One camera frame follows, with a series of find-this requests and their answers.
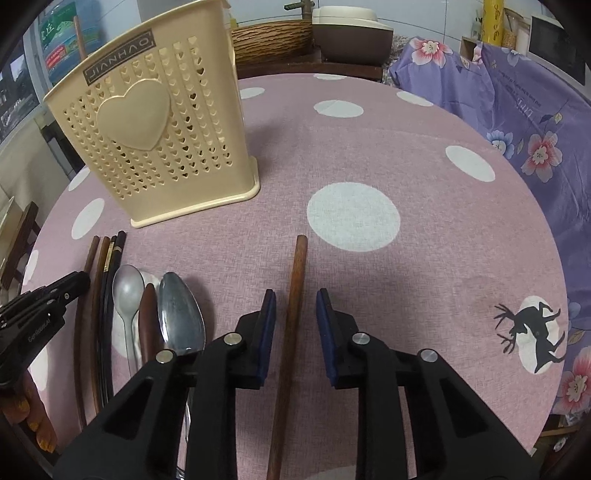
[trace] beige plastic utensil holder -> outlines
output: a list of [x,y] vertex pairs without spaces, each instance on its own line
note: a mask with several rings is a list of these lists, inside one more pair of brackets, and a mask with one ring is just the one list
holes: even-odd
[[45,101],[139,228],[258,193],[234,64],[222,3],[197,0],[107,43]]

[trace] wicker basket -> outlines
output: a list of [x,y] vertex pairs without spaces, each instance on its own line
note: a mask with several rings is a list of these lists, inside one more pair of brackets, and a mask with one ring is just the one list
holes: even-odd
[[232,30],[236,63],[259,63],[309,53],[312,22],[286,20]]

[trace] round table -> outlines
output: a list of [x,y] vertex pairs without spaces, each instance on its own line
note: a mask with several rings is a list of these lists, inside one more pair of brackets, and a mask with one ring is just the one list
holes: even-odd
[[[314,313],[316,291],[391,348],[437,350],[530,449],[558,387],[562,364],[539,368],[536,339],[506,319],[540,302],[556,344],[567,299],[556,246],[526,185],[499,151],[459,118],[407,92],[323,74],[252,78],[239,84],[249,153],[261,191],[235,203],[133,229],[84,169],[51,211],[26,271],[24,290],[81,270],[93,235],[128,232],[123,262],[161,277],[176,271],[200,304],[208,337],[232,331],[277,294],[271,366],[261,391],[239,391],[238,471],[264,478],[291,262],[309,238],[304,303],[283,462],[285,479],[332,469],[351,476],[357,396],[326,378]],[[78,433],[73,388],[75,304],[66,326],[31,366],[59,449]],[[543,316],[550,315],[543,310]],[[123,330],[113,327],[113,377],[128,379]],[[564,354],[566,342],[556,350]],[[87,359],[83,358],[83,372]],[[90,397],[87,410],[91,415]]]

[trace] silver spoon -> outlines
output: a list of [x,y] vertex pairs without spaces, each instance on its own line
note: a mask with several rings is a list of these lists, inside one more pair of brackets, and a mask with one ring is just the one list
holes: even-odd
[[[167,348],[177,355],[205,348],[205,323],[199,305],[186,283],[174,272],[165,273],[160,282],[158,319]],[[192,389],[185,408],[185,439],[189,439],[193,399]]]
[[121,265],[119,267],[113,279],[113,303],[115,310],[123,319],[127,362],[129,374],[132,377],[138,370],[134,347],[134,317],[138,313],[144,288],[144,278],[137,268],[133,265]]

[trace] black chopstick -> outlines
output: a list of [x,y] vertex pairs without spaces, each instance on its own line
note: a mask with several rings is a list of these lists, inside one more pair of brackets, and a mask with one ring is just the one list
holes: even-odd
[[113,332],[113,279],[115,273],[121,265],[123,248],[127,234],[121,230],[115,239],[113,252],[111,253],[111,262],[106,282],[105,294],[105,316],[103,317],[103,380],[105,382],[105,393],[107,402],[113,398],[113,370],[111,363],[111,336]]
[[97,337],[97,358],[99,360],[99,391],[100,391],[100,407],[105,408],[107,405],[107,389],[105,381],[105,297],[107,295],[107,280],[109,277],[109,269],[111,267],[111,257],[113,256],[113,248],[115,246],[115,240],[117,236],[111,237],[111,244],[109,245],[109,251],[107,252],[107,258],[105,261],[105,270],[103,273],[102,284],[100,287],[100,303],[99,303],[99,334]]

